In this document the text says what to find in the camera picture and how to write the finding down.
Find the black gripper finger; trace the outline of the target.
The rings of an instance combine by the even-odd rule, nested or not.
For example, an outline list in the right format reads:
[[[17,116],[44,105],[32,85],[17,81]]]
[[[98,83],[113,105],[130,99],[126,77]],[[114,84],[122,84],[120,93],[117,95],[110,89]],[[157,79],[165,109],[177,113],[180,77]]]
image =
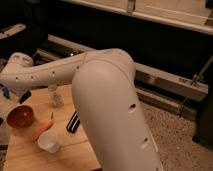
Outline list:
[[[27,91],[20,99],[19,104],[24,103],[32,95],[31,91]]]

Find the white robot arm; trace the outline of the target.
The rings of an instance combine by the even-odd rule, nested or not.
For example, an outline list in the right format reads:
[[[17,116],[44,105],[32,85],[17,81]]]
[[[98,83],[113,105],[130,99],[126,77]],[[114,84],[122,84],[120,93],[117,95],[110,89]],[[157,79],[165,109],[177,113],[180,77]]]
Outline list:
[[[22,96],[51,84],[71,84],[80,122],[103,171],[164,171],[135,86],[135,64],[121,49],[87,51],[35,66],[11,55],[0,84]]]

